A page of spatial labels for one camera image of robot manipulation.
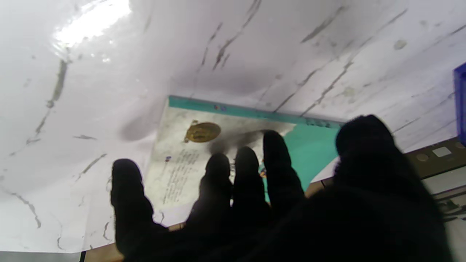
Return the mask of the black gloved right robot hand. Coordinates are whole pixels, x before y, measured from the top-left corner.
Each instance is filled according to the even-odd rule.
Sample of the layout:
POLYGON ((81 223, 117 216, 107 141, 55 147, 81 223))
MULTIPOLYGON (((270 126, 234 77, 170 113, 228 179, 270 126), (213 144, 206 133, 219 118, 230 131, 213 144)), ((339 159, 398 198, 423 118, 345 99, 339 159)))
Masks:
POLYGON ((125 262, 452 262, 433 196, 375 115, 336 136, 333 183, 306 197, 283 137, 263 136, 270 203, 249 147, 211 156, 185 226, 153 221, 138 166, 112 166, 115 244, 125 262))

